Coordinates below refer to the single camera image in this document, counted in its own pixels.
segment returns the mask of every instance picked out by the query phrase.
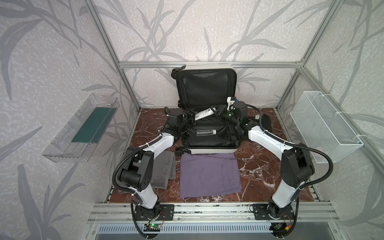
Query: marble surface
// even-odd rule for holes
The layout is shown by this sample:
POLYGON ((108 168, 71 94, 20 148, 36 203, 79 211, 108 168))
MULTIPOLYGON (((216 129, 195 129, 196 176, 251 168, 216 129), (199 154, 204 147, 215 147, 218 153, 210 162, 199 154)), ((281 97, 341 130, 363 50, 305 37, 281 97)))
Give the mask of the marble surface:
MULTIPOLYGON (((249 116, 254 116, 255 112, 253 109, 248 109, 249 116)), ((272 132, 286 139, 273 108, 263 108, 263 113, 271 118, 272 132)), ((165 120, 163 109, 143 109, 131 145, 139 146, 145 144, 148 139, 156 137, 157 131, 163 126, 165 120)), ((181 146, 181 140, 168 150, 175 151, 177 146, 181 146)), ((181 199, 179 197, 180 157, 178 156, 176 156, 176 179, 169 180, 166 190, 154 189, 154 192, 161 202, 267 202, 281 181, 280 160, 259 144, 248 140, 242 141, 235 152, 235 157, 243 186, 240 193, 181 199)), ((119 194, 114 189, 110 202, 129 202, 130 199, 130 194, 119 194)), ((300 200, 313 201, 308 188, 301 192, 300 200)))

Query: black bag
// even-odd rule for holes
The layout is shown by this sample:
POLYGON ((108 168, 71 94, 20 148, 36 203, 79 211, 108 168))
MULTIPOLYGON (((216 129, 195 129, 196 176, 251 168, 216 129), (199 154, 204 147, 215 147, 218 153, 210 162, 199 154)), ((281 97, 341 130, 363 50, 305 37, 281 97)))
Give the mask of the black bag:
MULTIPOLYGON (((229 64, 187 65, 172 71, 182 109, 196 112, 225 104, 235 96, 237 75, 229 64)), ((211 115, 195 121, 182 134, 183 146, 192 154, 231 153, 240 146, 241 137, 232 124, 211 115), (215 129, 215 135, 196 136, 197 130, 215 129)))

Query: wall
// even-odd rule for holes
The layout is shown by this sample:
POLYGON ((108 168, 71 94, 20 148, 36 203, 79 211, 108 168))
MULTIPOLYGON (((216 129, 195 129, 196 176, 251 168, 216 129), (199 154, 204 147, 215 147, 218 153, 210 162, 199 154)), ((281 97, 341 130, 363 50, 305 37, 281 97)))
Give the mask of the wall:
POLYGON ((0 239, 79 239, 137 112, 82 1, 2 1, 0 16, 0 239), (43 157, 90 93, 121 104, 91 159, 43 157))
MULTIPOLYGON (((340 11, 306 64, 332 98, 383 153, 384 1, 344 1, 340 11)), ((302 91, 312 90, 299 78, 279 110, 295 141, 301 136, 289 112, 302 91)), ((326 164, 315 164, 313 179, 326 164)), ((352 240, 378 240, 384 235, 384 177, 361 149, 334 164, 329 179, 316 184, 322 200, 330 200, 352 240)))
MULTIPOLYGON (((299 61, 331 0, 94 2, 119 61, 299 61)), ((293 69, 237 72, 237 98, 274 107, 293 69)), ((169 69, 126 75, 141 106, 177 105, 169 69)))

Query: white wire mesh basket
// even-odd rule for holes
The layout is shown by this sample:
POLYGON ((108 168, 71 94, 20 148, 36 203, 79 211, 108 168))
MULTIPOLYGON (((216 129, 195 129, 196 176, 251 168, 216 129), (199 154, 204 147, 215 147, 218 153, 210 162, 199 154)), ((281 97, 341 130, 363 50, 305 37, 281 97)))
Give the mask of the white wire mesh basket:
MULTIPOLYGON (((291 117, 306 145, 326 153, 333 162, 363 146, 359 136, 320 91, 304 91, 291 117)), ((323 156, 311 153, 317 163, 327 163, 323 156)))

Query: green mat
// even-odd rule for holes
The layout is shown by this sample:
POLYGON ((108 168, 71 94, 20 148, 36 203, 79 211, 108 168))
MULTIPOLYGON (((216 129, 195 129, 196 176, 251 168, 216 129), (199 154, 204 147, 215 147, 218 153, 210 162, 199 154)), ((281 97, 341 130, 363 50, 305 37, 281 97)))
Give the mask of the green mat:
POLYGON ((116 108, 95 108, 72 142, 99 143, 115 111, 116 108))

